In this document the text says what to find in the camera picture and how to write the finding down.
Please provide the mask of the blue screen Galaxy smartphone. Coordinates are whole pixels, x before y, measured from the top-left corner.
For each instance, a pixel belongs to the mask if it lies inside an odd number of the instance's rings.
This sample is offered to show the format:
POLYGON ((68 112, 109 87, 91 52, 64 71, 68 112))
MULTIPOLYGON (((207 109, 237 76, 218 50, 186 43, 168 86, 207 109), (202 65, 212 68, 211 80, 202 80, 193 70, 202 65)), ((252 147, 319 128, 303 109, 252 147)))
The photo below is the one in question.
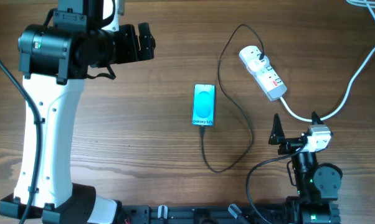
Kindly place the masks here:
POLYGON ((192 106, 192 124, 213 126, 215 117, 216 87, 211 84, 195 84, 192 106))

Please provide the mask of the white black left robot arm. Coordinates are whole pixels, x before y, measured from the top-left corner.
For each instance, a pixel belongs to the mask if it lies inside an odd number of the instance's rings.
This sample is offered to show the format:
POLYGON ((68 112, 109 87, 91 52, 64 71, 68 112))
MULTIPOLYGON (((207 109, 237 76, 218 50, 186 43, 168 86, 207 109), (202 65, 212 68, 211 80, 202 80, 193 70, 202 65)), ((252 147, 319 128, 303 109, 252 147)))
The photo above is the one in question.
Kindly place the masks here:
POLYGON ((18 40, 16 88, 26 101, 21 173, 0 215, 43 223, 129 223, 120 201, 72 182, 75 114, 89 68, 115 79, 112 65, 151 60, 156 42, 147 23, 119 25, 123 1, 59 1, 43 24, 18 40))

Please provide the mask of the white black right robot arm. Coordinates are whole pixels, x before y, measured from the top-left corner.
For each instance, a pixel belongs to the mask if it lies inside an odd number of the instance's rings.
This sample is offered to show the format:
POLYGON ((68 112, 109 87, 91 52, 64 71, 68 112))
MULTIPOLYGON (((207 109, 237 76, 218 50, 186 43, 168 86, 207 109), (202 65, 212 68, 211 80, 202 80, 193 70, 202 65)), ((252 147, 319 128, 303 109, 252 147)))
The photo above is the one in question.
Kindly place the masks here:
POLYGON ((298 196, 287 198, 294 223, 341 223, 339 208, 333 202, 343 178, 342 170, 330 163, 320 164, 316 154, 324 151, 333 133, 319 116, 311 114, 311 125, 297 138, 286 138, 278 114, 274 115, 268 143, 278 146, 278 154, 288 156, 298 196))

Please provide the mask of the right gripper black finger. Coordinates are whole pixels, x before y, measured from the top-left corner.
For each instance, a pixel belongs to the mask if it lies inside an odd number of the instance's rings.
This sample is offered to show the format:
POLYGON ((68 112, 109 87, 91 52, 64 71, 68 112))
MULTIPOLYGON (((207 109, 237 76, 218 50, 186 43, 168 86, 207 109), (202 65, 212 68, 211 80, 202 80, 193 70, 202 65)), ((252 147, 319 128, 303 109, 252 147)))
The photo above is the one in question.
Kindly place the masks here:
POLYGON ((273 117, 273 126, 268 143, 270 145, 279 145, 285 143, 285 135, 278 113, 276 113, 273 117))
POLYGON ((321 118, 318 116, 318 114, 315 111, 312 112, 311 114, 311 124, 312 125, 324 124, 324 122, 322 122, 321 118))

